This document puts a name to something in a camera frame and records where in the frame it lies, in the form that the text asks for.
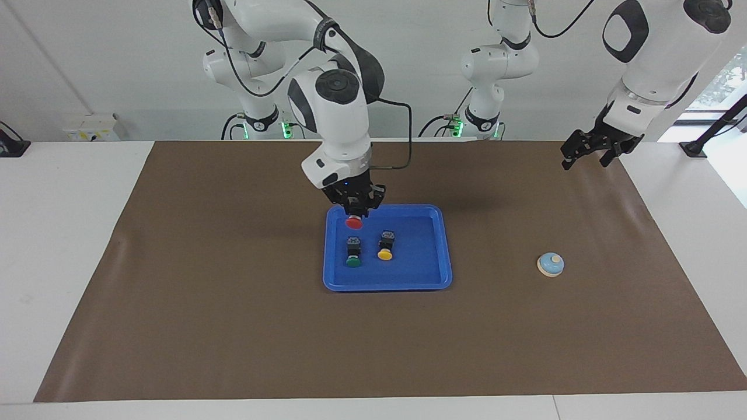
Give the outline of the blue plastic tray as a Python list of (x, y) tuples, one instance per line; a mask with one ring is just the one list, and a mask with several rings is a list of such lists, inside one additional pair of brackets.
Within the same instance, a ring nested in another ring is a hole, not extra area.
[[(333, 292), (437, 291), (453, 274), (441, 210), (430, 204), (382, 205), (360, 230), (345, 226), (340, 207), (326, 213), (323, 283)], [(377, 258), (382, 231), (395, 232), (394, 258)], [(362, 265), (345, 265), (347, 237), (362, 240)]]

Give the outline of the light blue desk bell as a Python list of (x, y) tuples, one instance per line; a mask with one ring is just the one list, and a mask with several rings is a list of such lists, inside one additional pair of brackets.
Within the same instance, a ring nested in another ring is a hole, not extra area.
[(565, 268), (565, 261), (558, 253), (544, 253), (539, 256), (536, 262), (537, 268), (543, 275), (555, 278), (563, 273)]

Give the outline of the black angled stand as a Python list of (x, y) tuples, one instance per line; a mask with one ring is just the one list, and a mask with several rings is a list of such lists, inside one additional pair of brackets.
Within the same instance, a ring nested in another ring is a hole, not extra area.
[(747, 109), (747, 93), (745, 93), (728, 111), (724, 112), (707, 130), (704, 131), (696, 140), (689, 142), (680, 142), (679, 146), (683, 152), (692, 159), (706, 159), (707, 155), (703, 149), (706, 143), (720, 133), (726, 133), (723, 128), (729, 125), (735, 117), (742, 114)]

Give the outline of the brown table mat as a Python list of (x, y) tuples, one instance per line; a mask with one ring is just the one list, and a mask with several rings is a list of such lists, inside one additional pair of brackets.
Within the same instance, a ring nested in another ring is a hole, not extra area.
[(335, 293), (312, 149), (156, 143), (35, 401), (747, 390), (620, 162), (419, 143), (375, 180), (443, 211), (452, 284)]

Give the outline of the bright window pane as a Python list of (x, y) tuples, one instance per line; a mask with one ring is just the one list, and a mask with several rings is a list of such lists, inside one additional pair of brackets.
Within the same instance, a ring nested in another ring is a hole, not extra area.
[(747, 94), (747, 44), (721, 69), (678, 117), (676, 125), (712, 122)]

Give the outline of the white wall socket box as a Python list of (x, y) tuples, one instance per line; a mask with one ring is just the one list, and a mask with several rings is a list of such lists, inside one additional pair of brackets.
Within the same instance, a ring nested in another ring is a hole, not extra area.
[(122, 141), (125, 136), (114, 114), (67, 114), (63, 119), (63, 132), (68, 141), (74, 142)]

